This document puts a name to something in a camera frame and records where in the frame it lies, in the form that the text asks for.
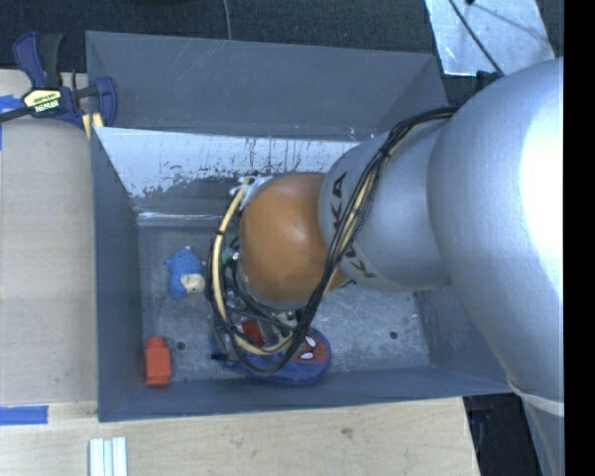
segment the black cable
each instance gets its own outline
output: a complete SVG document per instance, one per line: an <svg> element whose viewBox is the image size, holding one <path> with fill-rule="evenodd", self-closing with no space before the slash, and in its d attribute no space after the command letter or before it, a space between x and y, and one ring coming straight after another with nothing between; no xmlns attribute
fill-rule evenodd
<svg viewBox="0 0 595 476"><path fill-rule="evenodd" d="M231 18L229 17L229 5L227 0L222 0L222 6L225 9L225 23L227 25L227 39L231 41Z"/></svg>
<svg viewBox="0 0 595 476"><path fill-rule="evenodd" d="M476 43L476 46L478 46L478 48L481 51L481 53L487 58L487 60L490 62L490 64L494 66L494 69L496 70L496 72L499 75L504 76L505 75L505 72L501 69L501 67L496 63L496 61L493 59L493 57L491 56L491 54L487 51L487 49L480 42L480 40L478 39L478 37L476 36L476 34L474 33L474 31L471 29L471 27L469 26L469 24L465 20L465 17L458 10L458 7L456 6L456 3L454 2L454 0L448 0L448 2L452 6L452 9L454 10L454 12L456 13L456 16L458 16L458 19L461 21L461 23L463 24L463 26L465 27L465 29L467 30L467 32L471 36L472 40Z"/></svg>
<svg viewBox="0 0 595 476"><path fill-rule="evenodd" d="M395 126L395 128L393 128L393 130L390 132L382 149L379 150L368 162L368 165L366 166L366 168L364 168L364 171L359 177L359 180L355 184L350 198L344 208L344 211L340 218L340 224L338 225L337 230L335 231L335 234L333 236L332 242L328 248L322 277L318 285L315 287L312 294L310 295L305 306L297 311L297 326L295 328L291 328L291 330L293 331L293 339L291 341L291 344L289 344L289 347L283 349L284 354L279 361L274 362L273 364L270 363L270 366L267 368L261 368L257 365L252 364L248 359L247 352L245 351L245 349L240 347L236 338L241 338L247 341L249 340L246 337L244 337L244 335L239 333L233 324L228 324L227 321L222 319L220 312L218 311L218 307L213 299L213 294L208 294L210 303L215 313L214 317L219 322L224 332L229 336L236 356L238 357L240 363L244 367L246 367L251 372L259 376L270 376L281 370L289 362L289 360L291 360L295 352L304 344L304 339L307 335L307 331L309 330L310 325L317 313L317 309L319 308L321 300L326 292L326 288L328 287L332 274L335 272L343 256L347 253L348 249L352 245L357 234L359 233L359 230L363 226L366 217L368 216L370 206L373 200L373 194L377 188L378 180L381 176L381 169L383 165L389 159L391 154L397 149L397 147L402 143L405 137L414 128L416 128L418 125L432 120L449 118L456 112L456 110L457 108L455 107L439 108L427 111L425 113L421 113L420 115L417 115L413 118L401 122L400 124ZM362 194L364 187L368 188L368 190L366 191L367 193L364 195L361 201L359 201L359 196ZM348 238L346 238L347 231L350 231L350 235L348 236ZM211 256L207 265L207 269L209 269L210 267ZM224 286L226 282L224 268L225 267L222 267L222 273L220 276L223 291L225 291ZM211 274L207 274L207 277L208 289L211 290ZM247 302L247 299L245 297L243 297L242 300ZM261 305L260 303L256 304L257 311L264 311L265 309L268 308L264 305ZM280 351L270 354L269 356L258 356L260 356L263 359L263 361L265 361L268 357L277 357L276 355L279 352Z"/></svg>

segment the yellow label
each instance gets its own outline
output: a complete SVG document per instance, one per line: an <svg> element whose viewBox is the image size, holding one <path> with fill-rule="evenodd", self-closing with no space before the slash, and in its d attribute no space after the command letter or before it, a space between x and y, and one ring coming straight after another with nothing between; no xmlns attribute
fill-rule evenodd
<svg viewBox="0 0 595 476"><path fill-rule="evenodd" d="M60 106L61 93L58 90L34 90L27 94L24 103L27 107L36 107L38 113Z"/></svg>

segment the orange block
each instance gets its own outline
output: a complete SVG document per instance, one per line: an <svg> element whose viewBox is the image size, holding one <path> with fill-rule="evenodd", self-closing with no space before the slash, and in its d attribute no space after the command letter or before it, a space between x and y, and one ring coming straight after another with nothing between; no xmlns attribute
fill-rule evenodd
<svg viewBox="0 0 595 476"><path fill-rule="evenodd" d="M146 384L165 386L171 376L170 349L166 339L160 336L150 337L146 342Z"/></svg>

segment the wooden table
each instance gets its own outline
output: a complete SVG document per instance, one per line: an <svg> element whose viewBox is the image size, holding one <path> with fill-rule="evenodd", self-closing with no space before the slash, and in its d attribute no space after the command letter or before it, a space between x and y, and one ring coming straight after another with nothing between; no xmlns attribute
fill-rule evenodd
<svg viewBox="0 0 595 476"><path fill-rule="evenodd" d="M27 88L24 74L0 70L0 95L21 95ZM56 123L5 126L5 140ZM0 214L6 152L0 153ZM25 323L26 331L26 319L0 319ZM116 436L127 438L132 476L480 474L459 398L119 423L99 423L96 407L94 400L51 402L48 424L3 426L0 475L86 474L89 439Z"/></svg>

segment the blue toy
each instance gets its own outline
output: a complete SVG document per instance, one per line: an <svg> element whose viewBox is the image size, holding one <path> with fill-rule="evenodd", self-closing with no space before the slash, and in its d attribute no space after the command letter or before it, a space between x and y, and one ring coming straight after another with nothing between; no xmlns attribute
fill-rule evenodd
<svg viewBox="0 0 595 476"><path fill-rule="evenodd" d="M201 293L205 289L202 261L189 247L174 252L166 264L170 269L168 287L176 299L183 299L191 293Z"/></svg>

